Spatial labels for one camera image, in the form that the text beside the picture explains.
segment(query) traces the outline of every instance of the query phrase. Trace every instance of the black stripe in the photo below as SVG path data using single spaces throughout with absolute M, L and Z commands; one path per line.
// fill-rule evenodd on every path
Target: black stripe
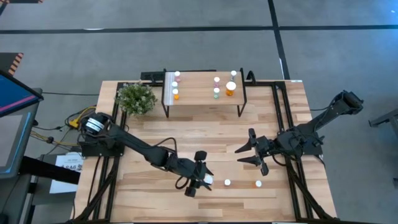
M 2 14 L 2 12 L 4 12 L 4 10 L 6 9 L 7 4 L 6 3 L 2 3 L 1 7 L 0 7 L 0 16 Z
M 194 32 L 194 31 L 257 31 L 272 30 L 271 26 L 216 26 L 216 27 L 147 27 L 117 28 L 101 30 L 50 29 L 50 30 L 0 30 L 0 34 L 99 34 L 99 33 L 135 33 L 135 32 Z
M 353 26 L 281 26 L 279 30 L 379 30 L 398 29 L 398 25 L 353 25 Z
M 268 5 L 269 5 L 269 11 L 271 13 L 272 26 L 274 28 L 275 41 L 276 41 L 276 46 L 278 49 L 278 55 L 282 62 L 282 72 L 284 73 L 284 79 L 290 80 L 290 74 L 289 74 L 289 69 L 287 68 L 287 61 L 286 61 L 286 56 L 285 56 L 284 45 L 282 43 L 282 37 L 280 36 L 278 19 L 276 17 L 275 6 L 274 6 L 273 0 L 268 0 Z

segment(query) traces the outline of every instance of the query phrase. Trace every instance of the green plant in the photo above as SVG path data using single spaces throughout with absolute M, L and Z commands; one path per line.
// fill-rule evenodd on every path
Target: green plant
M 115 100 L 128 115 L 146 114 L 154 109 L 157 101 L 152 88 L 148 85 L 143 85 L 141 82 L 123 84 L 123 87 L 118 90 Z

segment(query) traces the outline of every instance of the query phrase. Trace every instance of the white paper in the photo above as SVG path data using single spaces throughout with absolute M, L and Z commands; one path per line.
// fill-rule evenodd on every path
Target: white paper
M 68 153 L 64 156 L 57 156 L 56 166 L 64 167 L 70 170 L 81 172 L 83 159 L 77 153 Z M 66 192 L 76 192 L 77 184 L 68 184 L 56 180 L 52 180 L 50 194 L 59 194 Z

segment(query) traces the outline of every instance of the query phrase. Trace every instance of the gray floor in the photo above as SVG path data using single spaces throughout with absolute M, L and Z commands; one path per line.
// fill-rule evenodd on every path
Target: gray floor
M 398 24 L 396 1 L 274 2 L 280 26 Z M 10 4 L 0 17 L 0 30 L 270 25 L 266 0 L 48 0 Z M 344 89 L 365 100 L 360 114 L 340 117 L 320 131 L 326 136 L 326 171 L 338 216 L 398 223 L 398 191 L 392 183 L 398 177 L 398 139 L 389 125 L 368 126 L 368 119 L 398 108 L 398 30 L 281 35 L 291 79 L 304 81 L 312 108 L 327 106 Z M 0 43 L 0 52 L 25 53 L 16 78 L 45 91 L 97 93 L 102 80 L 137 79 L 141 71 L 163 68 L 244 67 L 257 78 L 282 78 L 273 31 L 17 34 L 0 35 Z M 95 103 L 95 96 L 46 95 L 37 120 L 57 126 Z M 60 138 L 63 133 L 48 134 Z M 38 156 L 50 148 L 33 139 L 26 154 Z M 70 210 L 70 202 L 40 207 L 34 223 L 65 221 Z

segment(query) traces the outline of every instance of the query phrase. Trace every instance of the computer screen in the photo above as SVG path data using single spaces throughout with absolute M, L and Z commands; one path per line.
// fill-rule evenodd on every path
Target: computer screen
M 43 100 L 43 96 L 0 70 L 0 117 Z

